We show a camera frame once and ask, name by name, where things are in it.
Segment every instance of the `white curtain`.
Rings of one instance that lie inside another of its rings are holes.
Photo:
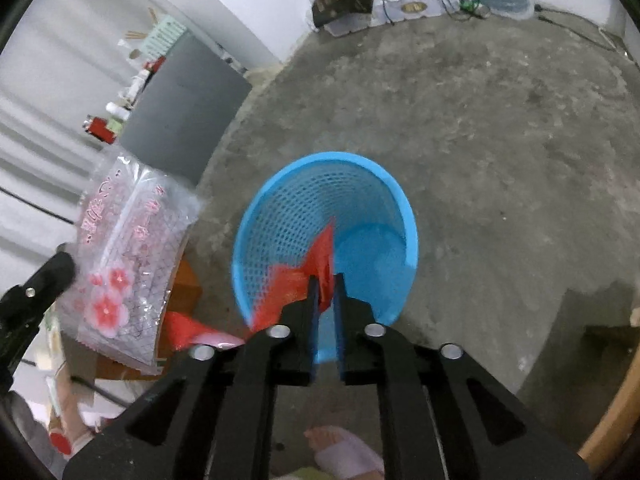
[[[100,150],[88,114],[135,75],[117,46],[148,32],[150,0],[34,0],[0,55],[0,294],[23,282],[70,224]]]

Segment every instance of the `plastic bag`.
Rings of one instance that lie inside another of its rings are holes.
[[[331,305],[334,296],[334,222],[316,237],[300,267],[271,266],[265,292],[254,309],[252,332],[260,332],[280,320],[282,308],[306,298],[309,277],[317,276],[320,286],[319,314]]]
[[[78,274],[56,302],[60,325],[107,357],[159,374],[162,315],[200,203],[119,146],[101,157],[81,200],[78,240],[68,249]]]

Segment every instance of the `pink slipper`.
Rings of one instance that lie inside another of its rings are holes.
[[[316,463],[325,473],[347,480],[364,473],[385,473],[385,463],[367,444],[353,433],[337,426],[326,426],[342,436],[342,440],[316,453]]]

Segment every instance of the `red cloth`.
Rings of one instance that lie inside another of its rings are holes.
[[[49,432],[49,439],[55,448],[63,455],[71,455],[73,453],[71,443],[62,430],[55,429]]]
[[[183,350],[193,344],[208,344],[215,347],[224,345],[229,348],[243,343],[242,339],[236,336],[215,330],[179,312],[164,314],[163,327],[169,344],[174,350]]]
[[[317,276],[320,285],[320,313],[331,305],[334,296],[334,222],[316,237],[300,267],[275,264],[270,267],[266,292],[254,310],[251,332],[260,332],[280,320],[282,308],[306,299],[309,277]]]

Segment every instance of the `blue mesh basket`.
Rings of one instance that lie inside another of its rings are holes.
[[[414,213],[402,188],[375,162],[341,152],[309,155],[271,177],[242,217],[232,261],[238,307],[251,324],[273,264],[298,266],[335,219],[334,267],[347,293],[376,320],[400,315],[418,263]],[[336,358],[333,307],[319,319],[316,362]]]

